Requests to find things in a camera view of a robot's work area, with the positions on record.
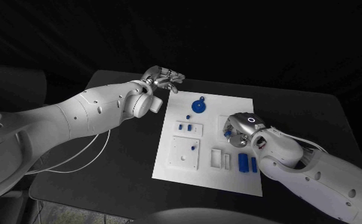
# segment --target blue part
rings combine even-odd
[[[249,163],[249,155],[246,153],[240,153],[240,172],[250,172],[250,163]]]
[[[257,173],[259,169],[257,169],[257,159],[253,157],[251,158],[251,167],[253,167],[253,172]]]
[[[224,136],[228,137],[231,134],[233,134],[233,132],[228,131],[228,132],[224,134]]]
[[[205,97],[201,97],[201,100],[197,100],[194,103],[192,103],[192,110],[197,112],[197,113],[202,113],[207,109],[207,105],[204,103],[204,100],[205,100]]]

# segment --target black background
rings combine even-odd
[[[0,64],[42,69],[47,103],[97,70],[328,93],[357,139],[362,0],[0,0]]]

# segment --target dark table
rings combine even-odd
[[[140,74],[99,71],[87,88],[139,80]],[[362,154],[335,96],[200,80],[178,84],[181,91],[253,98],[254,112],[277,129],[322,145],[328,152],[362,167]],[[94,163],[75,173],[44,172],[31,187],[31,197],[110,215],[137,219],[158,211],[207,207],[240,211],[282,223],[341,223],[305,202],[289,189],[262,175],[263,197],[163,180],[153,176],[169,90],[158,89],[163,100],[158,114],[149,111],[112,130],[109,146]],[[88,150],[65,165],[70,171],[86,165],[106,143],[103,133]],[[45,167],[71,157],[93,137],[55,147]]]

